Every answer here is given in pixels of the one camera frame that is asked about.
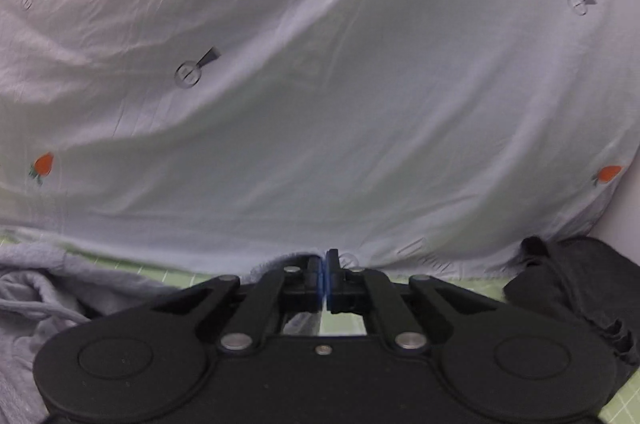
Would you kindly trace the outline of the grey zip hoodie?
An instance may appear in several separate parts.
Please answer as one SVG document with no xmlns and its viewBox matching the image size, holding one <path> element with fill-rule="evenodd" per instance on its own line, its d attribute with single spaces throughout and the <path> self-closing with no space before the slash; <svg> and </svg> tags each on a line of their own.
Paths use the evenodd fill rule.
<svg viewBox="0 0 640 424">
<path fill-rule="evenodd" d="M 15 373 L 56 334 L 184 288 L 42 250 L 1 257 L 1 373 Z"/>
</svg>

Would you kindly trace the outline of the black garment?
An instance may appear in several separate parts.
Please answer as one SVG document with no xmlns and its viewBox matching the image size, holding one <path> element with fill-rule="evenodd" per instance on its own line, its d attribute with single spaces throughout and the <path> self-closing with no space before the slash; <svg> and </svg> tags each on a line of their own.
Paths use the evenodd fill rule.
<svg viewBox="0 0 640 424">
<path fill-rule="evenodd" d="M 586 236 L 526 238 L 512 265 L 506 300 L 597 334 L 614 355 L 618 392 L 639 370 L 639 266 Z"/>
</svg>

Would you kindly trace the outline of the white carrot print quilt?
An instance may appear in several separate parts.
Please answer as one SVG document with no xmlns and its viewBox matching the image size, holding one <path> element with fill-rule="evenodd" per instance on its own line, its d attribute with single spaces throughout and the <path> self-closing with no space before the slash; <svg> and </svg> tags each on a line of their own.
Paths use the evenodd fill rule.
<svg viewBox="0 0 640 424">
<path fill-rule="evenodd" d="M 243 274 L 474 275 L 639 148 L 639 0 L 1 0 L 1 222 Z"/>
</svg>

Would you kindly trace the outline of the green grid bed sheet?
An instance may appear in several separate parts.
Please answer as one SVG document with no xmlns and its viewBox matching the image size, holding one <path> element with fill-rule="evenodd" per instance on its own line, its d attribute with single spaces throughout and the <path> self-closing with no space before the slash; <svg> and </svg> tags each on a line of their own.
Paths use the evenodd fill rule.
<svg viewBox="0 0 640 424">
<path fill-rule="evenodd" d="M 135 274 L 149 278 L 163 285 L 175 288 L 192 287 L 209 278 L 208 274 L 197 274 L 177 268 L 164 268 L 144 262 L 131 262 L 127 259 L 112 259 L 96 253 L 74 248 L 43 239 L 38 235 L 16 233 L 9 229 L 1 232 L 1 257 L 16 257 L 21 251 L 42 250 L 48 257 L 76 255 L 93 266 L 108 270 L 119 270 L 127 274 Z M 467 278 L 461 274 L 460 265 L 444 262 L 434 253 L 422 250 L 417 243 L 400 252 L 401 264 L 397 270 L 390 272 L 390 277 L 400 282 L 408 280 L 411 273 L 425 270 L 440 279 L 454 282 L 459 287 L 469 288 L 478 294 L 492 299 L 503 299 L 502 288 L 511 279 L 512 274 L 500 266 L 494 273 L 472 275 Z M 46 416 L 41 397 L 37 394 L 32 381 L 32 354 L 28 354 L 22 364 L 15 365 L 16 372 L 1 373 L 1 421 L 3 423 L 38 423 Z M 607 423 L 637 423 L 639 421 L 639 375 L 634 374 L 618 391 L 614 399 L 602 410 L 601 418 Z"/>
</svg>

